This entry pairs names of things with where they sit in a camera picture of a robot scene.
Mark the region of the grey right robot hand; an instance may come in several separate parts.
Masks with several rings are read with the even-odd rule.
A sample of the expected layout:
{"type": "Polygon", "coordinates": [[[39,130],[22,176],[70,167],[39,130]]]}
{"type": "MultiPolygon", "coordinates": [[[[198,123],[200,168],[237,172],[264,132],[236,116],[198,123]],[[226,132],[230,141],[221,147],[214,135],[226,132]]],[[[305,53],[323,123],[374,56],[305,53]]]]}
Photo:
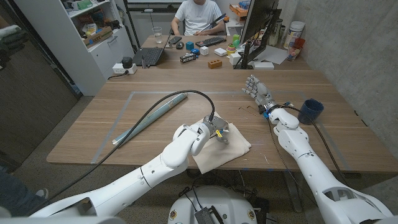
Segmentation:
{"type": "Polygon", "coordinates": [[[242,91],[254,99],[259,106],[260,114],[269,114],[278,107],[268,88],[254,75],[247,77],[246,87],[242,91]]]}

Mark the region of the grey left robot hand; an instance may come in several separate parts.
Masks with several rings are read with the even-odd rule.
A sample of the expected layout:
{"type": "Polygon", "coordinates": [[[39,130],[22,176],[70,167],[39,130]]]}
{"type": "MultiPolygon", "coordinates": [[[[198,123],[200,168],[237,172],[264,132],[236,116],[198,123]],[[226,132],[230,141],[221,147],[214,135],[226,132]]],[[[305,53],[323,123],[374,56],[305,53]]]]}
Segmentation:
{"type": "Polygon", "coordinates": [[[210,138],[216,138],[217,141],[229,144],[229,139],[227,134],[229,133],[229,124],[223,118],[214,116],[210,120],[210,116],[205,116],[203,118],[203,123],[208,127],[210,131],[210,138]]]}

